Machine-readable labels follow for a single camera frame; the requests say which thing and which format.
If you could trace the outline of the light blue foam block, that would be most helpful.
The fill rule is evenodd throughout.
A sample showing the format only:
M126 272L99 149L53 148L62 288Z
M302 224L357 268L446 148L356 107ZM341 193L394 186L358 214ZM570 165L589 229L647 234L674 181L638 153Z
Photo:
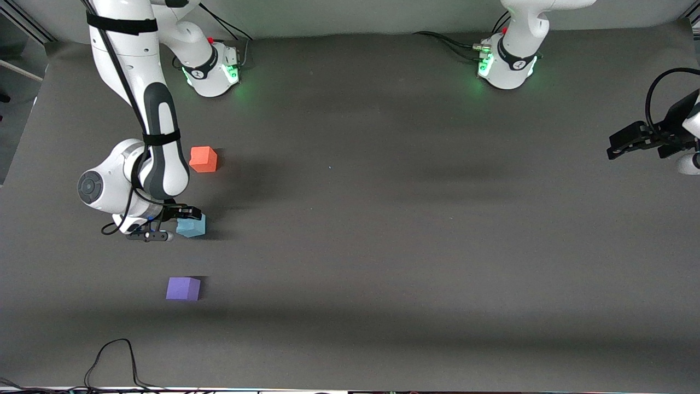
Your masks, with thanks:
M207 217L202 215L200 219L194 218L178 218L177 219L177 234L190 239L205 235L207 232Z

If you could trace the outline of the orange foam block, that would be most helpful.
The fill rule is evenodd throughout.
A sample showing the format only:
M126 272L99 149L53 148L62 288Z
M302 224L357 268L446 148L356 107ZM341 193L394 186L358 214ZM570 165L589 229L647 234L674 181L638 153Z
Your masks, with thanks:
M189 165L197 173L216 172L218 168L218 154L210 146L192 147Z

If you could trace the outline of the purple foam block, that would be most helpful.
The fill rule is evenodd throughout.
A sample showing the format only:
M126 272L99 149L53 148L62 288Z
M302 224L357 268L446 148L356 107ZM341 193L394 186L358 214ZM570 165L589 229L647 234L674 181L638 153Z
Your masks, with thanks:
M178 302L196 302L200 298L202 280L195 277L170 277L165 299Z

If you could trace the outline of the aluminium frame rail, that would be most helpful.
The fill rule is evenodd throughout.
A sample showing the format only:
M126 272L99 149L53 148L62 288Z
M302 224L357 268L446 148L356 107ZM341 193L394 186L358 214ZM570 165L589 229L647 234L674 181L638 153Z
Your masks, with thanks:
M7 7L3 7L0 5L0 15L12 22L13 25L25 33L28 38L32 38L35 42L40 43L41 45L50 42L58 42L56 37L48 32L48 30L40 25L36 20L33 20L33 18L25 13L25 11L21 8L12 8L9 5Z

